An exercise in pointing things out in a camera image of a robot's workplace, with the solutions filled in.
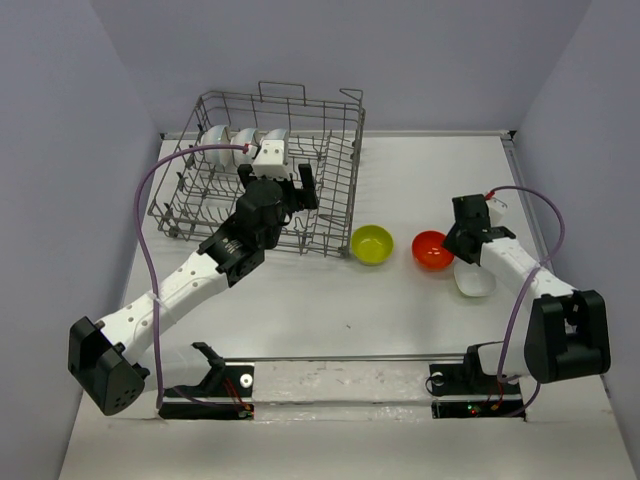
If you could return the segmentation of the white round bowl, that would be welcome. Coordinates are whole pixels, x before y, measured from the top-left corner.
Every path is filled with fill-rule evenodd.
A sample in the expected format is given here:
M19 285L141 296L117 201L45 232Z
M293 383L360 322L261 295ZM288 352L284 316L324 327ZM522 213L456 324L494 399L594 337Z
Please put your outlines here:
M278 129L273 129L268 131L264 137L263 137L263 141L283 141L284 143L287 143L289 141L289 135L290 135L290 131L288 129L284 129L284 128L278 128Z
M229 145L231 141L228 125L215 125L207 130L201 137L202 145ZM229 149L205 150L204 159L212 167L224 169L232 160L232 151Z
M233 145L245 147L248 145L248 151L244 153L241 150L233 150L233 161L236 166L242 164L251 164L257 155L260 146L261 136L256 128L245 128L240 130L232 139Z

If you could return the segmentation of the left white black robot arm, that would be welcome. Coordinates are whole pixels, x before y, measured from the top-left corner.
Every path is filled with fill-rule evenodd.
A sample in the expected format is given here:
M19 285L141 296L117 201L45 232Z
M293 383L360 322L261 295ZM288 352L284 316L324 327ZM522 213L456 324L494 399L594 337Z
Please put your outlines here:
M298 172L300 187L290 178L258 176L254 165L240 166L245 191L235 212L180 267L164 280L153 278L150 291L120 310L71 326L68 370L104 415L128 408L147 386L162 392L161 369L144 366L143 354L158 355L162 333L260 266L295 213L317 209L311 166L301 164Z

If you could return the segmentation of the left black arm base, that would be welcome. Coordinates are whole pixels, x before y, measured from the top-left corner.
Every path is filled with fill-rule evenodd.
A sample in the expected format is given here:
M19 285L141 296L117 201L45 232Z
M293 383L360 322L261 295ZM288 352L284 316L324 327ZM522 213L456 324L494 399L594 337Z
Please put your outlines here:
M158 415L165 420L250 421L254 419L255 366L227 362L205 342L194 342L197 352L187 366L195 380L166 388Z

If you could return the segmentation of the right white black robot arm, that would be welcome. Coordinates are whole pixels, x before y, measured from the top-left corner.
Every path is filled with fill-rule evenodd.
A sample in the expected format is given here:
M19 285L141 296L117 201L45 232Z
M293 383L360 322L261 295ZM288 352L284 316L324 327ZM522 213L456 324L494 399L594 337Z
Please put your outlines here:
M505 336L477 344L478 357L460 368L462 384L482 392L496 378L529 376L541 384L600 376L611 367L605 300L560 280L532 257L516 235L492 222L483 194L452 199L454 223L442 246L491 275L515 295Z

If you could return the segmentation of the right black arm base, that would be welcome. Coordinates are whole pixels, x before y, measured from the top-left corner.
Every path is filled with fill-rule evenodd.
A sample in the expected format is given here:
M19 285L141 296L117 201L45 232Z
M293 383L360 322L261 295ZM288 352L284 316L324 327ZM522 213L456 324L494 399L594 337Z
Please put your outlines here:
M425 389L432 397L434 419L520 417L524 398L518 383L501 383L481 368L479 346L471 346L461 359L431 363Z

